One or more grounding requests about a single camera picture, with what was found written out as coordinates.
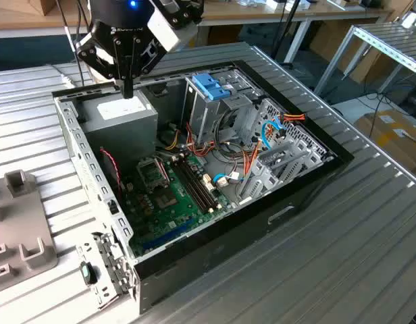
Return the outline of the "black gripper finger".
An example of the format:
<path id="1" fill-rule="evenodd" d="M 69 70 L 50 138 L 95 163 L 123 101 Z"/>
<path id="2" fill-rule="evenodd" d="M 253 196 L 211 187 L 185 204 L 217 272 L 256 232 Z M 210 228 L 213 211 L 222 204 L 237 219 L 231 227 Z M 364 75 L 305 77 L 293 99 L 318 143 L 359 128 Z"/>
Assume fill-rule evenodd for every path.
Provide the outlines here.
<path id="1" fill-rule="evenodd" d="M 97 48 L 111 56 L 112 63 L 98 54 Z M 76 44 L 77 57 L 107 80 L 115 80 L 124 99 L 128 98 L 128 69 L 122 55 L 122 41 L 111 28 L 93 28 Z"/>
<path id="2" fill-rule="evenodd" d="M 134 81 L 141 75 L 148 74 L 166 54 L 161 43 L 152 37 L 150 40 L 133 37 L 130 65 L 127 79 L 127 98 L 133 97 Z"/>

